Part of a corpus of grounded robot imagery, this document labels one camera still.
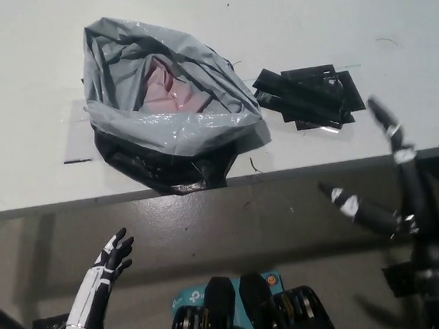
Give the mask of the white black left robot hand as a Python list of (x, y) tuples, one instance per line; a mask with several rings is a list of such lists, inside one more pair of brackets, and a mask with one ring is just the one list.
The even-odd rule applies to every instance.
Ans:
[(103, 247), (86, 272), (67, 319), (67, 326), (102, 329), (115, 281), (132, 264), (134, 238), (121, 228)]

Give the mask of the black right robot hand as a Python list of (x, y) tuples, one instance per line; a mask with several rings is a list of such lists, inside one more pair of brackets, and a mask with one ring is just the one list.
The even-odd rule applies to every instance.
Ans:
[(439, 238), (439, 209), (418, 163), (416, 147), (405, 139), (402, 125), (377, 98), (370, 97), (367, 105), (382, 126), (397, 166), (402, 191), (400, 209), (390, 210), (327, 182), (319, 183), (320, 191), (345, 217), (378, 235)]

